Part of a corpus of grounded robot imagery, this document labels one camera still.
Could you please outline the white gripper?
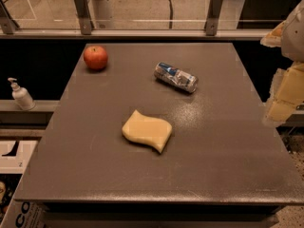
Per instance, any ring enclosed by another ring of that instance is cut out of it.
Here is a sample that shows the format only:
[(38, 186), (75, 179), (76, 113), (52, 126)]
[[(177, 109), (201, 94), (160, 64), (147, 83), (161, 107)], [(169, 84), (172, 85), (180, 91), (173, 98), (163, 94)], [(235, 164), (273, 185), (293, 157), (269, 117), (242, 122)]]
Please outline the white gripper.
[(304, 102), (304, 63), (300, 63), (304, 62), (304, 0), (260, 43), (269, 48), (281, 47), (282, 55), (295, 61), (287, 69), (276, 71), (266, 102), (265, 119), (282, 124)]

